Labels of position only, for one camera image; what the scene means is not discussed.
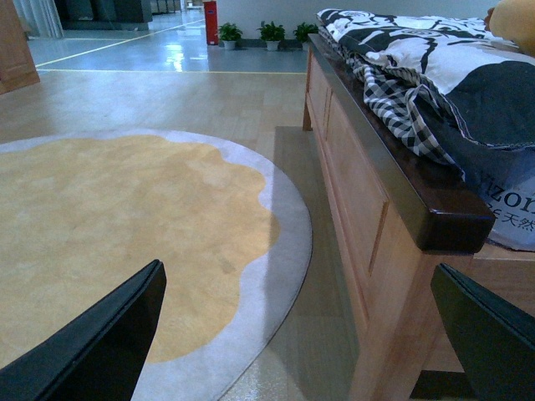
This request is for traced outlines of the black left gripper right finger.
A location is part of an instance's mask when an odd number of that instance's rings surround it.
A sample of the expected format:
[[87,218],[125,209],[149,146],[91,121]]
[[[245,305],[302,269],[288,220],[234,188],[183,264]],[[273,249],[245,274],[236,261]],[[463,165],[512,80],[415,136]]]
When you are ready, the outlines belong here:
[[431,290],[477,398],[533,400],[534,317],[445,263]]

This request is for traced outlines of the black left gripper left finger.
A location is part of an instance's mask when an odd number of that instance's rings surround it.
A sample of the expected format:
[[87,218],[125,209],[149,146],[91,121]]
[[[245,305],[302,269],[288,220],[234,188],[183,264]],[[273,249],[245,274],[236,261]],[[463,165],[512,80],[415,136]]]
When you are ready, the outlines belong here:
[[166,290],[159,260],[1,370],[3,400],[129,400]]

